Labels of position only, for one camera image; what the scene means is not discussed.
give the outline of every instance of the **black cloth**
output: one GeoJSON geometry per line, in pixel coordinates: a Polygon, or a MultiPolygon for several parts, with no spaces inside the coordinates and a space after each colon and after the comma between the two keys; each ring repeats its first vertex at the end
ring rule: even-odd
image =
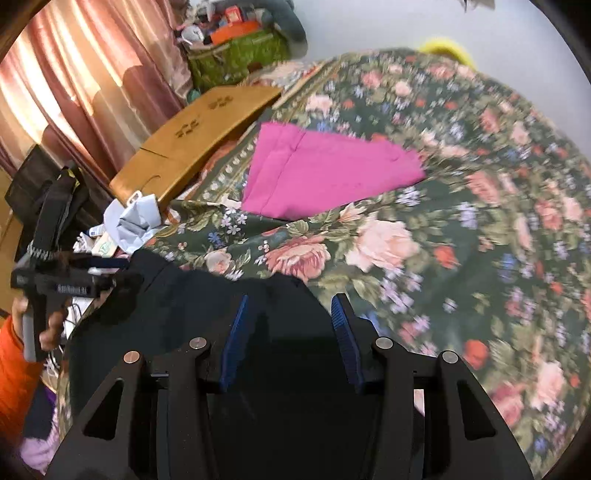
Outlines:
{"type": "Polygon", "coordinates": [[[25,424],[22,428],[24,438],[35,438],[46,440],[51,432],[51,418],[53,407],[42,382],[37,384],[31,407],[25,417],[25,424]]]}
{"type": "Polygon", "coordinates": [[[378,399],[348,384],[330,316],[299,279],[231,282],[143,250],[129,270],[141,285],[116,289],[70,340],[74,418],[126,352],[150,358],[207,337],[228,300],[247,294],[245,358],[230,391],[209,402],[221,478],[358,478],[378,399]]]}

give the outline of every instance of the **orange jacket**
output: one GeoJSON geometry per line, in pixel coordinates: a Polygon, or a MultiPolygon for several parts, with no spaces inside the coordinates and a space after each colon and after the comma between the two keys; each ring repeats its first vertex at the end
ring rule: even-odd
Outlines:
{"type": "Polygon", "coordinates": [[[0,434],[15,445],[43,370],[43,364],[25,361],[23,344],[9,317],[0,328],[0,434]]]}

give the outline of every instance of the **yellow object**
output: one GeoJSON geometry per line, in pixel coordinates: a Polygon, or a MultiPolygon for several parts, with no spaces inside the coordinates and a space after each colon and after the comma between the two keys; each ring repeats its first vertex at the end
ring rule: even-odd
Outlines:
{"type": "Polygon", "coordinates": [[[419,51],[448,57],[462,65],[467,65],[471,69],[476,70],[476,65],[470,54],[456,42],[449,40],[449,38],[432,38],[431,40],[427,40],[419,48],[419,51]]]}
{"type": "Polygon", "coordinates": [[[69,168],[68,168],[68,175],[76,181],[76,185],[74,185],[74,190],[76,190],[80,186],[80,182],[76,178],[76,175],[74,175],[74,172],[72,172],[69,168]]]}

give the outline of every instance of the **white wall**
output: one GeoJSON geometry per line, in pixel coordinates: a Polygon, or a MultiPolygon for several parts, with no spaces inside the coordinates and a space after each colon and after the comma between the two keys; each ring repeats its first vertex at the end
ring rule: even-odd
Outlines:
{"type": "Polygon", "coordinates": [[[591,84],[549,20],[529,0],[464,13],[457,0],[294,0],[306,58],[408,46],[448,37],[478,70],[533,101],[591,160],[591,84]]]}

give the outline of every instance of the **wooden board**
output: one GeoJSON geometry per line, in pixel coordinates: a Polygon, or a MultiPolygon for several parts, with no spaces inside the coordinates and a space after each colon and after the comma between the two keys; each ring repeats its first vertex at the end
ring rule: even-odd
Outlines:
{"type": "Polygon", "coordinates": [[[0,169],[0,309],[10,313],[12,299],[19,295],[10,288],[10,273],[14,267],[14,254],[21,237],[22,224],[12,214],[4,196],[12,179],[0,169]]]}
{"type": "Polygon", "coordinates": [[[239,137],[280,97],[266,86],[215,87],[164,124],[109,184],[125,205],[137,190],[166,208],[227,140],[239,137]]]}

